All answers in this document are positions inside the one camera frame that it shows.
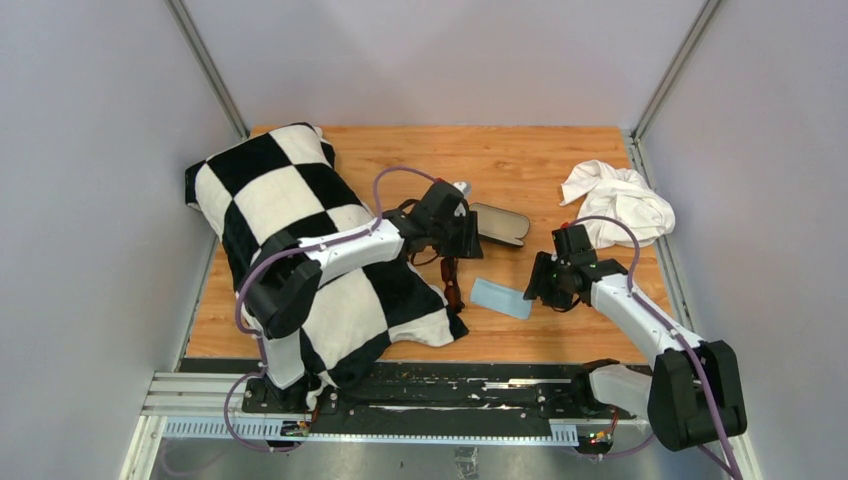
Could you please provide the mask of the tortoiseshell brown sunglasses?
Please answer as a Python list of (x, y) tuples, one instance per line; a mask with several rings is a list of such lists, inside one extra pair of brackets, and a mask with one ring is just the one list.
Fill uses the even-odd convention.
[(444, 283), (444, 296), (453, 312), (459, 314), (465, 308), (458, 282), (458, 263), (456, 257), (445, 257), (440, 262), (441, 279)]

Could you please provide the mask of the black glasses case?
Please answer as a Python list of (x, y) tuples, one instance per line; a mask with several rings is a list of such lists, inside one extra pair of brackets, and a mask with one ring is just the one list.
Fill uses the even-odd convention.
[(483, 203), (472, 203), (470, 210), (477, 213), (478, 235), (481, 239), (499, 245), (522, 248), (530, 230), (527, 216)]

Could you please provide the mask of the light blue cleaning cloth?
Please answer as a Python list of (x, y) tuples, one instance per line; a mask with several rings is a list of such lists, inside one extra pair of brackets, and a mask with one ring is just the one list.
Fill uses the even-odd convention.
[(482, 308), (498, 312), (519, 320), (528, 320), (532, 312), (532, 301), (524, 293), (483, 278), (476, 278), (470, 300)]

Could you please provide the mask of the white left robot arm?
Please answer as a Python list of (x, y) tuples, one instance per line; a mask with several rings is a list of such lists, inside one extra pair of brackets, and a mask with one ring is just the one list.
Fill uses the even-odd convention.
[(283, 231), (269, 239), (237, 290), (235, 316), (239, 329), (257, 341), (259, 376), (270, 384), (271, 404), (293, 413), (305, 403), (298, 330), (323, 285), (371, 264), (409, 260), (426, 249), (439, 257), (482, 258), (470, 193), (467, 182), (436, 179), (410, 209), (380, 213), (364, 226), (302, 239)]

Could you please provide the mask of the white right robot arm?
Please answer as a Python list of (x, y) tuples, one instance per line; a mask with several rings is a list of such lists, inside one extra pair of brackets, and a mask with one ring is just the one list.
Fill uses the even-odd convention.
[(552, 231), (554, 250), (537, 253), (524, 292), (556, 311), (579, 304), (611, 320), (649, 362), (642, 373), (613, 359), (580, 367), (571, 403), (584, 417), (608, 407), (647, 421), (659, 442), (681, 451), (746, 433), (738, 359), (723, 340), (707, 341), (672, 319), (636, 285), (633, 271), (599, 259), (585, 226)]

